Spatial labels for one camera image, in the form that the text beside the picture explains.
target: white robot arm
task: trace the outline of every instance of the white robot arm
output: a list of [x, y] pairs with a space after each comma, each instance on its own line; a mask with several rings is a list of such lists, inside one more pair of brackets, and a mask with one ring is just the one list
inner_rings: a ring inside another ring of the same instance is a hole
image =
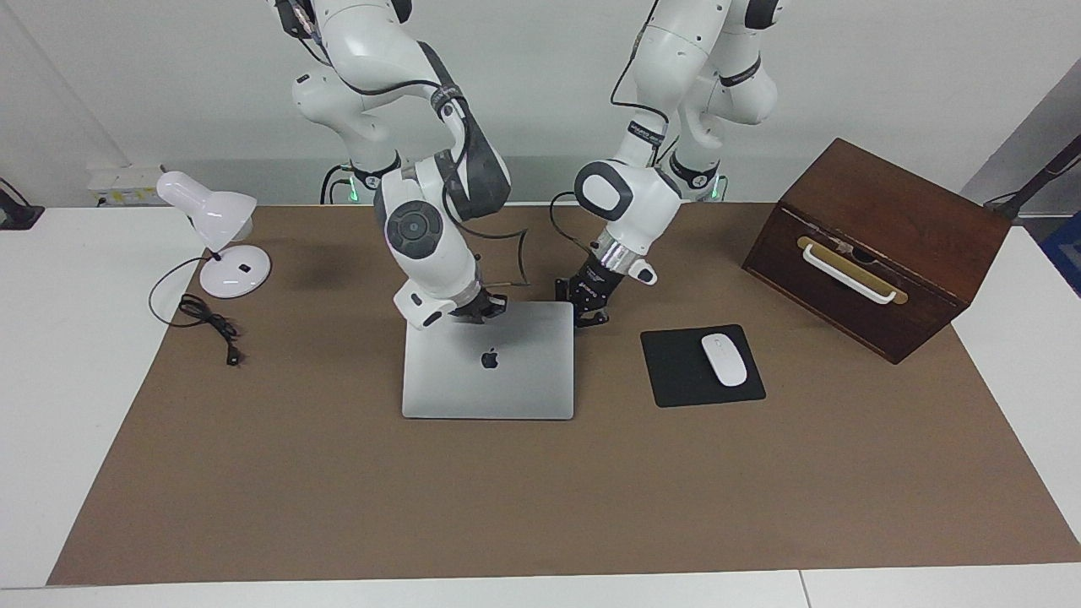
[[[457, 227], [502, 209], [510, 177], [438, 54], [402, 28], [409, 0], [271, 1], [285, 31], [311, 38], [330, 63], [297, 79], [293, 93], [302, 113], [342, 135], [355, 168], [390, 168], [366, 174], [378, 181], [379, 227], [409, 277], [395, 296], [402, 316], [424, 329], [446, 315], [482, 322], [503, 313], [506, 299], [484, 289]], [[402, 168], [382, 123], [362, 113], [404, 95], [428, 100], [454, 145]], [[388, 159], [390, 164], [382, 164]]]
[[719, 118], [755, 123], [772, 111], [776, 87], [761, 69], [758, 34], [776, 22], [784, 3], [655, 3], [632, 55], [638, 103], [617, 104], [637, 108], [635, 117], [615, 157], [586, 166], [575, 181], [579, 204], [609, 221], [578, 274], [557, 281], [557, 298], [574, 304], [578, 327], [608, 322], [608, 301], [625, 276], [657, 282], [645, 256], [683, 198], [677, 182], [655, 167], [670, 117], [680, 113], [685, 136], [672, 171], [696, 189], [717, 171]]

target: brown paper mat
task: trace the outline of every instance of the brown paper mat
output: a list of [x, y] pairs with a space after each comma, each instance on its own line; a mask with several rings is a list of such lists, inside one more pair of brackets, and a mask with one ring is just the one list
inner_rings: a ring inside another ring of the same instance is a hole
[[[273, 274], [214, 303], [248, 362], [169, 331], [50, 584], [1081, 560], [951, 329], [894, 367], [739, 269], [769, 211], [685, 207], [659, 285], [580, 333], [575, 420], [502, 423], [401, 418], [403, 275], [370, 209], [259, 209]], [[508, 293], [550, 299], [582, 253], [546, 210], [476, 227], [522, 225], [536, 287]], [[475, 247], [513, 278], [512, 242]], [[769, 398], [658, 409], [639, 333], [724, 323]]]

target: mouse pad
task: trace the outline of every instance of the mouse pad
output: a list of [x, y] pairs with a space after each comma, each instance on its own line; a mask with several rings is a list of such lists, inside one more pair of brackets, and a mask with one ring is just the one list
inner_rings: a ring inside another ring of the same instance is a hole
[[[735, 343], [747, 366], [747, 381], [743, 384], [724, 386], [717, 380], [702, 347], [702, 339], [713, 333], [723, 333]], [[646, 331], [642, 333], [642, 349], [657, 407], [734, 404], [765, 398], [762, 376], [755, 365], [747, 335], [739, 326]]]

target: power strip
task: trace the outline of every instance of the power strip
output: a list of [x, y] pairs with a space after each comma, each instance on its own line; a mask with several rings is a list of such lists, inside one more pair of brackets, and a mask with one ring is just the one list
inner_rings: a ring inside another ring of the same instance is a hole
[[164, 206], [165, 201], [158, 197], [158, 179], [164, 172], [160, 164], [95, 171], [86, 189], [97, 207]]

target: white table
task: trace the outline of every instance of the white table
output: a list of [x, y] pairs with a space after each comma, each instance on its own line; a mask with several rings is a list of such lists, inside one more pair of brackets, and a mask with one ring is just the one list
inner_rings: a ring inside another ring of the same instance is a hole
[[[1081, 565], [38, 589], [164, 335], [146, 312], [147, 292], [201, 250], [172, 209], [50, 210], [29, 233], [0, 233], [9, 370], [0, 380], [0, 608], [1081, 606]], [[160, 309], [175, 306], [190, 276], [162, 287]], [[955, 327], [1079, 534], [1081, 300], [1015, 228]]]

